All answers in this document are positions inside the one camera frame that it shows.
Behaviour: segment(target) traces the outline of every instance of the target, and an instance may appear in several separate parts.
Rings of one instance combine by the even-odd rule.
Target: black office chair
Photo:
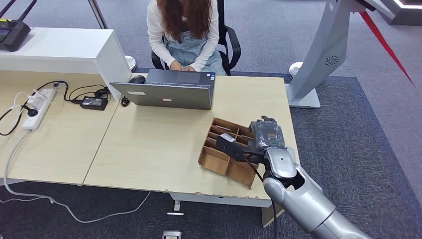
[[[218,5],[218,30],[220,34],[220,39],[218,40],[218,43],[220,45],[223,45],[225,47],[225,53],[222,51],[220,52],[221,58],[222,58],[222,65],[223,68],[228,76],[231,75],[230,70],[233,69],[240,58],[240,45],[239,40],[237,39],[236,32],[228,26],[224,24],[224,0],[217,0]],[[228,37],[230,39],[230,43],[233,50],[233,56],[231,60],[228,58],[228,46],[226,41],[226,35],[228,34]],[[156,69],[164,70],[163,65],[161,64],[161,59],[152,51],[151,52],[152,57],[152,64]]]

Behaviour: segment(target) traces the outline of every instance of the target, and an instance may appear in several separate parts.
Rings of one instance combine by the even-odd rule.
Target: power strip
[[[22,128],[24,129],[29,129],[32,131],[36,131],[38,129],[38,127],[40,126],[42,122],[42,119],[45,116],[45,113],[47,113],[48,108],[50,108],[50,102],[53,102],[53,99],[56,96],[55,89],[44,89],[40,93],[46,98],[46,100],[39,95],[35,95],[35,97],[40,98],[40,100],[42,100],[43,103],[39,107],[39,109],[37,109],[38,114],[36,116],[33,116],[33,117],[26,116],[26,119],[22,124]]]

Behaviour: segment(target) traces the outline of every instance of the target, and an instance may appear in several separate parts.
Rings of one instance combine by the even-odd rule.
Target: power adapter
[[[103,111],[106,109],[108,100],[100,97],[85,96],[80,106],[84,109]]]

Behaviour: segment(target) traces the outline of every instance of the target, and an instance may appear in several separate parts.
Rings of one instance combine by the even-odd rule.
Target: silver robotic arm
[[[216,147],[236,161],[265,165],[264,189],[295,222],[316,239],[369,239],[336,209],[322,193],[322,188],[294,162],[292,148],[285,147],[281,128],[274,119],[251,122],[254,135],[248,147],[234,143],[222,134]]]
[[[294,163],[292,153],[289,148],[266,150],[264,158],[269,160],[271,167],[271,176],[264,178],[268,196],[316,239],[369,239],[335,209],[322,188]],[[292,189],[286,188],[283,181],[289,181]]]

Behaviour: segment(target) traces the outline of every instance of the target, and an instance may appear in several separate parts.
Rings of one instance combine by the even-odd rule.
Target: cardboard box
[[[216,149],[217,137],[223,133],[231,135],[235,138],[235,143],[243,147],[248,145],[248,141],[253,140],[253,134],[249,132],[247,127],[214,118],[202,147],[198,164],[203,168],[229,177],[251,188],[255,178],[255,171],[249,164],[236,162],[227,154]]]

